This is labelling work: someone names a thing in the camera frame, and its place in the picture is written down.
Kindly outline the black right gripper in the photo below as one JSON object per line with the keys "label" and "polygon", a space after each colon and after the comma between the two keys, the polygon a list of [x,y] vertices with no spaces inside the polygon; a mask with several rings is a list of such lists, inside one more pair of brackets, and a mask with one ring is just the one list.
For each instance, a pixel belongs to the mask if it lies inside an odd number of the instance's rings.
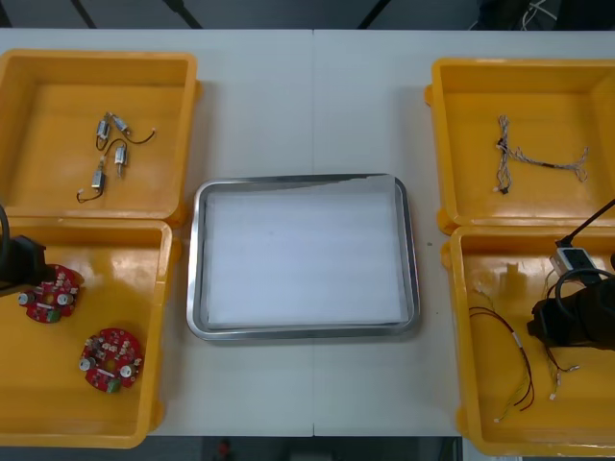
{"label": "black right gripper", "polygon": [[528,334],[549,348],[614,350],[613,280],[538,302],[531,315]]}

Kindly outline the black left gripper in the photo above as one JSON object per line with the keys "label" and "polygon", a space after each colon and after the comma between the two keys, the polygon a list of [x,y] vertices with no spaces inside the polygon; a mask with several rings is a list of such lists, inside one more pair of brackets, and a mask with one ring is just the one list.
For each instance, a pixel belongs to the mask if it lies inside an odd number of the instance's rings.
{"label": "black left gripper", "polygon": [[11,239],[8,279],[10,288],[38,286],[47,278],[46,247],[19,235]]}

